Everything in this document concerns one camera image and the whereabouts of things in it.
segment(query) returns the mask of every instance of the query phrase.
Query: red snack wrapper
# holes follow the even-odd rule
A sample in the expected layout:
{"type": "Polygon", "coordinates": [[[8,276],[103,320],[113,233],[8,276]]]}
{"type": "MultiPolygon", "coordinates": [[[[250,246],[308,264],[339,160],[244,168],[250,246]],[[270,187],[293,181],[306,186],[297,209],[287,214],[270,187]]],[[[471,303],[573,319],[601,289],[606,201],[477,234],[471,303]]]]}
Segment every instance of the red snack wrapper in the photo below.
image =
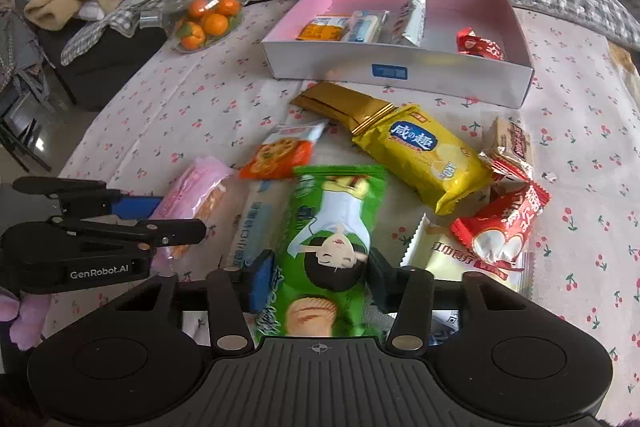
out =
{"type": "Polygon", "coordinates": [[[544,188],[530,182],[500,196],[474,217],[459,217],[452,223],[451,232],[480,259],[509,269],[529,237],[533,220],[550,198],[544,188]]]}
{"type": "Polygon", "coordinates": [[[504,60],[504,53],[498,44],[489,39],[478,37],[471,28],[460,30],[456,39],[458,41],[458,53],[504,60]]]}

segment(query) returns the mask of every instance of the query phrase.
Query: snack package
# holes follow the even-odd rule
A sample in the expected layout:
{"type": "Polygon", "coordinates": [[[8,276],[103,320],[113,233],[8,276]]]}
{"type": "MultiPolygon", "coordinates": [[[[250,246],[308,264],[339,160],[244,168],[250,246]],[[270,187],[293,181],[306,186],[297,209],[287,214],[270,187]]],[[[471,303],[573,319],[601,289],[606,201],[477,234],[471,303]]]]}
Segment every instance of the snack package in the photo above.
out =
{"type": "Polygon", "coordinates": [[[392,103],[331,82],[319,82],[300,93],[291,103],[337,120],[351,134],[395,110],[392,103]]]}
{"type": "Polygon", "coordinates": [[[531,138],[522,127],[498,116],[484,137],[479,156],[497,174],[495,178],[516,182],[533,178],[531,138]]]}
{"type": "Polygon", "coordinates": [[[300,125],[277,125],[254,157],[240,171],[241,178],[278,180],[293,176],[293,167],[309,163],[326,120],[300,125]]]}
{"type": "Polygon", "coordinates": [[[349,18],[318,15],[297,36],[299,41],[339,41],[349,28],[349,18]]]}
{"type": "Polygon", "coordinates": [[[419,47],[424,35],[427,0],[408,0],[402,5],[391,30],[391,44],[419,47]]]}
{"type": "Polygon", "coordinates": [[[349,31],[343,42],[376,42],[388,11],[355,11],[351,15],[349,31]]]}
{"type": "Polygon", "coordinates": [[[496,266],[513,266],[531,225],[549,202],[548,192],[535,182],[507,192],[474,217],[459,217],[451,231],[480,259],[496,266]]]}
{"type": "Polygon", "coordinates": [[[261,335],[355,337],[366,325],[370,233],[385,190],[379,165],[306,166],[289,203],[261,335]]]}
{"type": "MultiPolygon", "coordinates": [[[[206,222],[226,192],[221,181],[234,172],[213,156],[194,159],[174,182],[149,219],[196,218],[206,222]]],[[[161,247],[156,256],[176,259],[183,256],[190,246],[161,247]]]]}
{"type": "MultiPolygon", "coordinates": [[[[520,256],[512,269],[500,269],[480,259],[460,243],[450,230],[434,225],[424,216],[402,258],[401,266],[428,270],[436,279],[444,281],[462,281],[464,272],[476,271],[527,296],[532,274],[529,257],[529,254],[520,256]]],[[[439,311],[434,312],[433,318],[456,327],[457,316],[449,311],[439,311]]]]}
{"type": "Polygon", "coordinates": [[[460,138],[410,104],[366,126],[353,142],[418,190],[436,214],[492,180],[491,171],[460,138]]]}
{"type": "Polygon", "coordinates": [[[478,37],[471,28],[460,30],[456,40],[458,42],[458,53],[504,60],[504,53],[498,44],[489,39],[478,37]]]}
{"type": "Polygon", "coordinates": [[[293,186],[293,180],[251,182],[238,231],[222,267],[251,266],[262,250],[276,251],[284,218],[282,210],[287,206],[293,186]]]}

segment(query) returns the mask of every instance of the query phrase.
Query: pink snack package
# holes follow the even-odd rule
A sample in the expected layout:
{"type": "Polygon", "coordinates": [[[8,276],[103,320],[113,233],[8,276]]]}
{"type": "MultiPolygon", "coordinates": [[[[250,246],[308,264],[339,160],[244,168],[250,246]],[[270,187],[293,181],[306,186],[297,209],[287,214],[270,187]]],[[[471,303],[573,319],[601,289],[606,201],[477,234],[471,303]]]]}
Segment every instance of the pink snack package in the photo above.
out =
{"type": "MultiPolygon", "coordinates": [[[[183,172],[149,219],[201,219],[206,222],[226,189],[221,181],[235,171],[213,156],[196,158],[183,172]]],[[[155,266],[183,256],[191,245],[158,248],[155,266]]]]}

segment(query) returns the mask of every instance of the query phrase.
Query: purple plush toy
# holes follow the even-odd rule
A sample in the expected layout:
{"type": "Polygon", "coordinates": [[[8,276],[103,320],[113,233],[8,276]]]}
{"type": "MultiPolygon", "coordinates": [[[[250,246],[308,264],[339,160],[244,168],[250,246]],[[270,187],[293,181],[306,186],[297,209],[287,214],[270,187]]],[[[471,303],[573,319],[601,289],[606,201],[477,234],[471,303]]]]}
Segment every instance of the purple plush toy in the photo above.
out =
{"type": "Polygon", "coordinates": [[[40,342],[44,320],[51,305],[51,295],[23,293],[20,296],[21,300],[8,291],[1,291],[0,322],[15,319],[9,328],[9,336],[18,349],[26,351],[40,342]]]}

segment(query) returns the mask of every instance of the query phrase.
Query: glass jar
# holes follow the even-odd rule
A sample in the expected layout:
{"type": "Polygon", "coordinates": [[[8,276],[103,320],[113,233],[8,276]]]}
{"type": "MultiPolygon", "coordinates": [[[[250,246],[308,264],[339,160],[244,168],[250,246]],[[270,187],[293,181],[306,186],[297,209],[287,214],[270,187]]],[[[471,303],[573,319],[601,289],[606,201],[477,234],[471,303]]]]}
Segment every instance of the glass jar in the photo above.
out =
{"type": "Polygon", "coordinates": [[[225,39],[242,23],[249,0],[164,0],[161,12],[140,14],[140,27],[162,26],[180,53],[194,53],[225,39]]]}

